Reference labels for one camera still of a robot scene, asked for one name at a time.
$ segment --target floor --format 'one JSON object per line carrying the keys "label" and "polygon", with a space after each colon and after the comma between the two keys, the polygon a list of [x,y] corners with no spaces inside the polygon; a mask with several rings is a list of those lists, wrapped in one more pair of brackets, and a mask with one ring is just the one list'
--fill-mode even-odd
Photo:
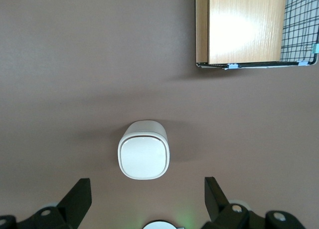
{"label": "floor", "polygon": [[[0,0],[0,215],[23,220],[89,177],[80,229],[199,229],[214,176],[259,215],[319,228],[319,64],[199,69],[194,22],[194,0]],[[117,162],[142,119],[171,151],[152,181]]]}

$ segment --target white cylindrical object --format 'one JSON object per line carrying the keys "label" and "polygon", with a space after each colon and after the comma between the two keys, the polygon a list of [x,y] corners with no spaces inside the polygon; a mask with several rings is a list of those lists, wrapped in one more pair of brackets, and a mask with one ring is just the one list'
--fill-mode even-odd
{"label": "white cylindrical object", "polygon": [[136,180],[162,176],[169,165],[169,147],[164,127],[152,120],[133,123],[118,146],[122,172]]}

